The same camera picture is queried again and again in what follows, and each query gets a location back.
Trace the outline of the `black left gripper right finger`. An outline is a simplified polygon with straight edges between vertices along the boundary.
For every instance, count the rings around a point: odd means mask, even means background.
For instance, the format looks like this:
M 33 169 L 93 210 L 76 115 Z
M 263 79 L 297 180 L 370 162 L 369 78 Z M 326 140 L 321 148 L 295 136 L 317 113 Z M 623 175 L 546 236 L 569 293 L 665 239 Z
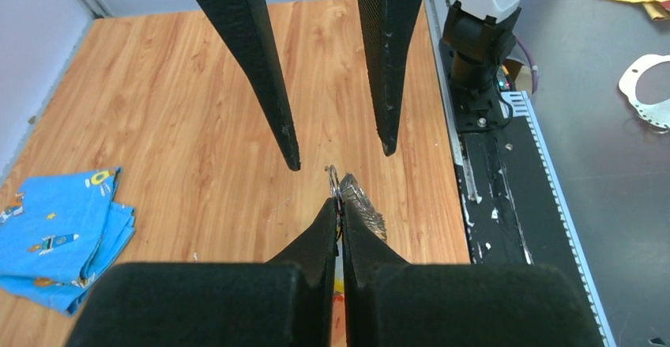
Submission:
M 551 266 L 412 264 L 347 201 L 342 217 L 350 346 L 600 346 L 592 312 Z

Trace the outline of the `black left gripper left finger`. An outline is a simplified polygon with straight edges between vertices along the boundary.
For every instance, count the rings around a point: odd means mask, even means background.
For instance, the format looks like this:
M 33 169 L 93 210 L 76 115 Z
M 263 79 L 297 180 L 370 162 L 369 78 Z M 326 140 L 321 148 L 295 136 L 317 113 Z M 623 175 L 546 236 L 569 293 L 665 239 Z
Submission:
M 69 346 L 327 346 L 337 204 L 263 263 L 128 262 L 93 286 Z

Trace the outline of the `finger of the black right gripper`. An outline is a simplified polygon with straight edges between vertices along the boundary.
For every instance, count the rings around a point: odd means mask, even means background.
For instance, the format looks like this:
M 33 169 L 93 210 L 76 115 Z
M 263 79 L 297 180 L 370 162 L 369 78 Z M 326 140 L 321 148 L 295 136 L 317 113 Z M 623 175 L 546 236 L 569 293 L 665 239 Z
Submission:
M 196 0 L 248 81 L 286 165 L 300 170 L 299 145 L 266 0 Z
M 358 0 L 378 136 L 396 152 L 409 44 L 423 0 Z

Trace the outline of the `metal keyring plate with spring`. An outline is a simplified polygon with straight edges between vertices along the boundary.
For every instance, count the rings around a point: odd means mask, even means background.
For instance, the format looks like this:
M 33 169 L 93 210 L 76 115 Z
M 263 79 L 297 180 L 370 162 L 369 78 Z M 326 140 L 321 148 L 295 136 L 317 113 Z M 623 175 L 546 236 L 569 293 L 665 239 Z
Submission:
M 347 172 L 342 179 L 339 179 L 333 165 L 325 166 L 325 171 L 329 175 L 331 196 L 340 203 L 350 202 L 361 215 L 366 227 L 386 243 L 388 236 L 383 215 L 376 210 L 356 177 Z

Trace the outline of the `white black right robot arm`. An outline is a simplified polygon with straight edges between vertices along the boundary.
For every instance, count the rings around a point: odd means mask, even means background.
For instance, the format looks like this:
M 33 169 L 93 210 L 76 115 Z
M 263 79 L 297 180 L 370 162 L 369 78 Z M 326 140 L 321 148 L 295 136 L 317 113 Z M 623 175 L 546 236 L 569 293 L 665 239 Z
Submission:
M 482 92 L 511 52 L 521 0 L 455 0 L 444 42 L 455 50 L 455 85 Z M 300 168 L 288 94 L 266 0 L 196 0 L 246 74 L 285 163 Z M 408 47 L 422 0 L 357 0 L 367 74 L 382 150 L 397 148 Z

